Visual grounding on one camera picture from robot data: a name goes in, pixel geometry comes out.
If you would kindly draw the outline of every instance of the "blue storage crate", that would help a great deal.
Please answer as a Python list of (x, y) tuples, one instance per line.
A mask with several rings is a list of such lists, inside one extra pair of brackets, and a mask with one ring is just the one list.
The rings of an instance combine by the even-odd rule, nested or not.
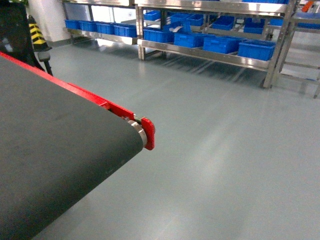
[(144, 14), (144, 20), (154, 21), (161, 18), (160, 11), (150, 11)]
[(234, 27), (234, 16), (221, 16), (213, 24), (213, 29), (231, 30)]
[(271, 19), (270, 20), (270, 25), (273, 25), (273, 26), (282, 26), (282, 24), (284, 23), (284, 20), (283, 19)]
[(175, 34), (171, 31), (162, 31), (159, 29), (144, 29), (144, 40), (158, 43), (173, 43)]
[(190, 22), (191, 26), (202, 26), (204, 24), (204, 15), (203, 14), (193, 14), (186, 19)]
[(206, 37), (203, 43), (203, 50), (220, 54), (229, 54), (238, 51), (242, 38), (232, 36)]
[(64, 22), (67, 29), (81, 29), (80, 23), (77, 20), (64, 20)]
[(188, 17), (191, 17), (192, 14), (187, 14), (187, 13), (176, 13), (171, 16), (171, 23), (174, 22), (184, 22), (187, 20)]
[(122, 37), (137, 37), (137, 28), (135, 25), (117, 24), (114, 25), (114, 34)]
[(314, 23), (298, 23), (298, 27), (304, 29), (320, 29), (320, 24)]
[[(296, 17), (298, 18), (306, 18), (306, 19), (319, 19), (320, 13), (312, 13), (312, 12), (297, 12)], [(320, 29), (320, 24), (314, 23), (298, 23), (298, 27), (306, 28), (306, 29)]]
[(265, 20), (264, 19), (252, 19), (246, 18), (244, 21), (244, 33), (262, 34), (264, 31)]
[(272, 41), (246, 40), (239, 43), (238, 56), (268, 61), (274, 54), (276, 43)]
[(175, 33), (174, 34), (174, 45), (187, 47), (187, 48), (198, 48), (204, 45), (204, 39), (207, 34), (202, 33)]
[(83, 31), (96, 32), (97, 23), (94, 21), (80, 21), (80, 28)]
[(100, 23), (96, 23), (96, 29), (98, 33), (114, 35), (115, 25), (116, 23), (114, 22), (105, 22), (105, 23), (100, 22)]
[(283, 4), (284, 0), (242, 0), (243, 3)]

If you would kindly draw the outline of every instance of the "stainless steel shelf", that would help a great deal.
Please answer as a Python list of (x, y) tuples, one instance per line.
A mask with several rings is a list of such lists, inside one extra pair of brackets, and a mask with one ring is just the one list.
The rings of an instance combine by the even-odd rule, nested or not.
[[(191, 30), (194, 32), (201, 32), (202, 31), (199, 26), (191, 26)], [(246, 38), (246, 39), (257, 39), (257, 40), (261, 40), (261, 38), (262, 38), (261, 34), (247, 33), (247, 32), (241, 32), (241, 31), (221, 30), (221, 29), (214, 29), (211, 27), (209, 27), (207, 29), (206, 33), (215, 34), (215, 35), (222, 35), (222, 36)]]
[(319, 14), (315, 15), (315, 18), (306, 18), (306, 17), (299, 17), (294, 15), (292, 17), (292, 22), (295, 23), (304, 23), (304, 24), (320, 24), (320, 16)]
[(76, 29), (70, 29), (70, 28), (63, 28), (64, 31), (71, 33), (73, 35), (79, 35), (82, 37), (92, 38), (92, 39), (103, 39), (108, 40), (115, 43), (122, 43), (127, 45), (136, 45), (138, 39), (136, 37), (126, 37), (126, 36), (116, 36), (116, 35), (109, 35), (99, 32), (93, 32), (93, 31), (82, 31), (82, 30), (76, 30)]
[(134, 0), (62, 0), (64, 3), (88, 4), (97, 6), (133, 7)]
[[(273, 30), (280, 30), (281, 26), (269, 25), (268, 28)], [(301, 33), (309, 33), (309, 34), (320, 34), (320, 29), (311, 29), (311, 28), (304, 28), (304, 27), (296, 27), (294, 31), (301, 32)]]
[(222, 54), (211, 51), (204, 51), (199, 48), (188, 48), (183, 46), (176, 46), (167, 43), (159, 43), (154, 41), (147, 41), (138, 39), (138, 45), (143, 48), (150, 48), (154, 50), (159, 50), (163, 52), (175, 53), (200, 59), (212, 60), (220, 63), (236, 65), (240, 67), (245, 67), (249, 69), (256, 69), (260, 71), (267, 71), (269, 66), (269, 61), (262, 61), (242, 56)]
[(287, 9), (287, 4), (254, 2), (220, 2), (193, 0), (135, 0), (138, 7), (153, 9), (176, 9), (187, 11), (248, 14), (261, 16), (280, 16)]

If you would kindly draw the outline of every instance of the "floor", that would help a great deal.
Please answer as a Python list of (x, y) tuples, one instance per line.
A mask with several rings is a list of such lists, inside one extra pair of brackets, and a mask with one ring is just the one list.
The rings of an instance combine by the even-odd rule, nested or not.
[(261, 89), (263, 72), (174, 54), (142, 62), (136, 47), (109, 42), (51, 56), (56, 77), (150, 118), (156, 148), (35, 240), (320, 239), (314, 85)]

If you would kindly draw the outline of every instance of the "conveyor belt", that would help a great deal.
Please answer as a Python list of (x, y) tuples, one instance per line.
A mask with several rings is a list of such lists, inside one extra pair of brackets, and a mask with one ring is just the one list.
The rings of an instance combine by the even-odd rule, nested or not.
[(0, 56), (0, 239), (28, 239), (143, 149), (130, 124)]

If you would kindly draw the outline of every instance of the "white wall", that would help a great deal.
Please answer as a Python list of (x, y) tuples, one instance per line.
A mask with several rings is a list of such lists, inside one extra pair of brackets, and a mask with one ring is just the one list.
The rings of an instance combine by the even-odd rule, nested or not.
[(29, 0), (29, 13), (34, 17), (47, 41), (57, 42), (70, 38), (63, 31), (65, 14), (58, 0)]

